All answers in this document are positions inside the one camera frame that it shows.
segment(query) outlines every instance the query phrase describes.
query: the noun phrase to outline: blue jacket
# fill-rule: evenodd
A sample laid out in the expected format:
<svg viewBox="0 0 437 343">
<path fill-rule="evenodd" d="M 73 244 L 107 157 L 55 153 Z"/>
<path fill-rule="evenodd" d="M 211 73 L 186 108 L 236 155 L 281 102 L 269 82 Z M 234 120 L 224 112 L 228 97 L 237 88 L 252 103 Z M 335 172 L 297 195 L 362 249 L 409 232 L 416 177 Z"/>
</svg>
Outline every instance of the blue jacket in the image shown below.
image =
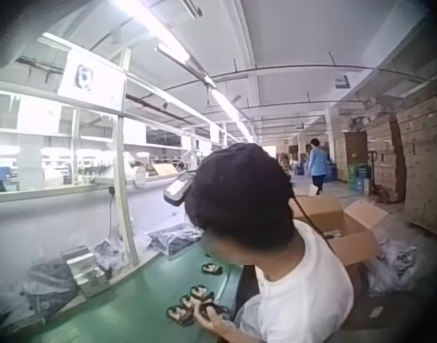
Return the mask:
<svg viewBox="0 0 437 343">
<path fill-rule="evenodd" d="M 313 177 L 326 175 L 326 153 L 320 148 L 313 148 L 309 156 L 309 166 Z"/>
</svg>

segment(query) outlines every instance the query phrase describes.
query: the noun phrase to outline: black pants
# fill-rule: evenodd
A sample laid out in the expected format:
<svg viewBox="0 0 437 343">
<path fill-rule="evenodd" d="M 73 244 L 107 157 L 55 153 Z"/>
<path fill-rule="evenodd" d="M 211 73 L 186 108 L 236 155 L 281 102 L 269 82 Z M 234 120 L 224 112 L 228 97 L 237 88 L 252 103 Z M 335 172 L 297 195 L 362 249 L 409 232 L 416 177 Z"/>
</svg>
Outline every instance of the black pants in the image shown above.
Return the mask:
<svg viewBox="0 0 437 343">
<path fill-rule="evenodd" d="M 317 177 L 312 177 L 312 184 L 318 188 L 317 194 L 323 191 L 323 182 L 325 181 L 325 175 L 319 175 Z"/>
</svg>

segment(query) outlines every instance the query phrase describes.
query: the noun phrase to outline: person walking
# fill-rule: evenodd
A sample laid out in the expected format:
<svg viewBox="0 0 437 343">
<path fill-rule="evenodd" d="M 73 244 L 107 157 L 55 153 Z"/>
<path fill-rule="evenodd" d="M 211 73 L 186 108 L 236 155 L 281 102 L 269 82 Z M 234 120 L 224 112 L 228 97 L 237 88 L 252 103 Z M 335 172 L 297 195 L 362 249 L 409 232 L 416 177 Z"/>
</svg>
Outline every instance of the person walking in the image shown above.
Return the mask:
<svg viewBox="0 0 437 343">
<path fill-rule="evenodd" d="M 323 191 L 323 182 L 326 176 L 326 153 L 319 148 L 320 141 L 317 138 L 311 140 L 311 153 L 309 155 L 309 163 L 307 174 L 312 176 L 312 184 L 316 186 L 317 194 Z"/>
</svg>

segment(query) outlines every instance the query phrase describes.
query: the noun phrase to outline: wall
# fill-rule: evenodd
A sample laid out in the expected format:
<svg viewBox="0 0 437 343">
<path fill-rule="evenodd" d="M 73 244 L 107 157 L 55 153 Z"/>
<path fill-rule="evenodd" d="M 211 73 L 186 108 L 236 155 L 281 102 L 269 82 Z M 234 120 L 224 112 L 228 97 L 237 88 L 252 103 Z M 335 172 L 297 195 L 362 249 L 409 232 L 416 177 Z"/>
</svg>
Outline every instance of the wall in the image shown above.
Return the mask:
<svg viewBox="0 0 437 343">
<path fill-rule="evenodd" d="M 138 230 L 150 230 L 184 211 L 163 200 L 172 180 L 128 187 L 130 213 Z M 42 257 L 60 256 L 80 244 L 94 247 L 109 235 L 107 190 L 0 203 L 0 276 L 12 282 Z M 117 225 L 115 201 L 112 226 Z"/>
</svg>

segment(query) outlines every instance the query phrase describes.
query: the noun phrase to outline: white t-shirt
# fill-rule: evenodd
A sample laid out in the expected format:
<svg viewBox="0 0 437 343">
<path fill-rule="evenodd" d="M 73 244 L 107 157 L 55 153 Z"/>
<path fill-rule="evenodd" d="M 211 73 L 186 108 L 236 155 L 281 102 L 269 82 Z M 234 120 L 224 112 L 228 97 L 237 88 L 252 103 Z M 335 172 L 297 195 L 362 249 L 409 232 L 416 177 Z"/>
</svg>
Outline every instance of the white t-shirt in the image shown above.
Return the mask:
<svg viewBox="0 0 437 343">
<path fill-rule="evenodd" d="M 328 339 L 353 306 L 353 287 L 342 263 L 306 223 L 294 220 L 306 245 L 300 264 L 277 282 L 256 268 L 260 296 L 243 307 L 240 329 L 267 343 Z"/>
</svg>

